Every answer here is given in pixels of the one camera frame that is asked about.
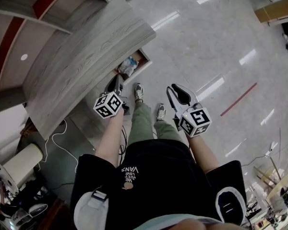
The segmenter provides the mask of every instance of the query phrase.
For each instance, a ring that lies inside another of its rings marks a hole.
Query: tiled floor
[[[159,28],[156,39],[144,47],[153,64],[134,82],[143,84],[145,102],[153,110],[159,102],[166,104],[167,120],[171,122],[174,112],[166,96],[167,86],[179,83],[197,92],[214,78],[223,77],[224,84],[201,101],[213,120],[203,135],[207,144],[221,163],[240,160],[247,164],[265,155],[274,141],[278,144],[271,154],[277,165],[288,171],[288,51],[281,26],[260,24],[253,12],[253,8],[268,3],[131,0],[134,10],[150,25],[173,12],[179,13]],[[253,56],[241,65],[241,59],[249,52]],[[237,105],[220,116],[255,83]],[[132,83],[125,88],[125,94],[132,96]],[[269,114],[270,118],[262,123]],[[130,118],[125,122],[129,128]],[[253,166],[266,170],[272,164],[269,159],[260,158],[244,166],[247,186],[258,181]]]

